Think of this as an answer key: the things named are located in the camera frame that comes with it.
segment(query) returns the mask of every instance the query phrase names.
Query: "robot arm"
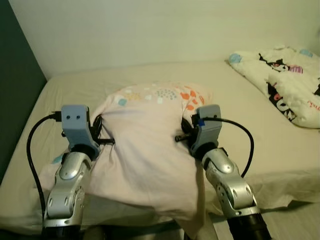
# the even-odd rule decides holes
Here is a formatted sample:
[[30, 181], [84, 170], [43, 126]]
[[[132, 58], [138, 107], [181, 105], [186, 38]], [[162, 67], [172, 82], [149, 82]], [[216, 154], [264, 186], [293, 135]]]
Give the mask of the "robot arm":
[[[90, 127], [89, 109], [84, 105], [63, 106], [61, 121], [70, 152], [63, 155], [55, 174], [44, 214], [43, 235], [45, 239], [78, 239], [92, 162], [100, 154], [97, 142], [101, 124], [94, 124], [100, 129]], [[99, 143], [103, 140], [114, 143], [113, 139], [99, 139]]]
[[217, 193], [233, 239], [271, 240], [250, 186], [240, 176], [236, 163], [229, 159], [227, 152], [218, 148], [222, 123], [206, 121], [206, 118], [219, 119], [220, 116], [218, 105], [198, 108], [192, 116], [194, 128], [189, 128], [186, 136], [177, 136], [175, 140], [189, 140], [190, 153], [201, 161], [205, 176]]

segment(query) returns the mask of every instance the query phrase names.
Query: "beige bed sheet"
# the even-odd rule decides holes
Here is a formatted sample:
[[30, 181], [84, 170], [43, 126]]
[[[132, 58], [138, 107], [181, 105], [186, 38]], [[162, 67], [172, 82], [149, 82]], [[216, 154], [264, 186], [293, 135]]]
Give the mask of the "beige bed sheet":
[[[194, 82], [210, 88], [213, 102], [221, 107], [222, 117], [250, 130], [255, 151], [246, 179], [261, 208], [287, 206], [292, 200], [319, 202], [320, 134], [317, 129], [291, 124], [225, 62], [168, 63], [85, 71], [49, 80], [29, 117], [0, 187], [0, 228], [24, 234], [38, 233], [41, 229], [38, 192], [26, 156], [28, 134], [40, 118], [60, 110], [63, 104], [85, 104], [93, 111], [108, 94], [119, 88], [164, 81]], [[61, 137], [61, 131], [61, 124], [52, 120], [34, 134], [31, 153], [38, 173], [66, 149], [68, 143]], [[249, 155], [248, 137], [241, 130], [223, 124], [219, 145], [242, 171]], [[88, 196], [87, 200], [84, 227], [92, 224], [150, 225], [169, 220], [151, 209], [96, 196]], [[216, 194], [208, 182], [206, 208], [220, 212]]]

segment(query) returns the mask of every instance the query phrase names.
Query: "pillow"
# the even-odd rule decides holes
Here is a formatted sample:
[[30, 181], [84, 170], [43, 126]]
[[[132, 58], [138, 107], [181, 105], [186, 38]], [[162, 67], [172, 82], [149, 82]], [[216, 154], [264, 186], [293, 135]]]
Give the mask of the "pillow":
[[[175, 136], [182, 134], [182, 118], [191, 123], [196, 108], [210, 101], [203, 87], [174, 82], [133, 85], [109, 95], [91, 122], [101, 115], [100, 138], [112, 137], [115, 144], [101, 146], [87, 193], [154, 209], [182, 225], [193, 221], [196, 233], [205, 211], [202, 167]], [[41, 171], [45, 189], [53, 187], [59, 165]]]

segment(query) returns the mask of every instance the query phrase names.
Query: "white wall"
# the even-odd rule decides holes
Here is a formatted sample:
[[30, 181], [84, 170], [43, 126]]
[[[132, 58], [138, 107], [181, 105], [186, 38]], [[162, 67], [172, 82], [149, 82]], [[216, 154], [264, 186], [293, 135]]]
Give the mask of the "white wall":
[[319, 0], [9, 1], [47, 78], [279, 44], [319, 53]]

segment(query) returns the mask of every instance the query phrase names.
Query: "dark green wall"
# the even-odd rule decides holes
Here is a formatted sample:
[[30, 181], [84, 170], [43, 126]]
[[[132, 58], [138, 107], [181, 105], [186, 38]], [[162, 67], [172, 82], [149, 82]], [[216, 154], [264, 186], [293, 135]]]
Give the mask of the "dark green wall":
[[9, 2], [0, 0], [0, 183], [45, 84]]

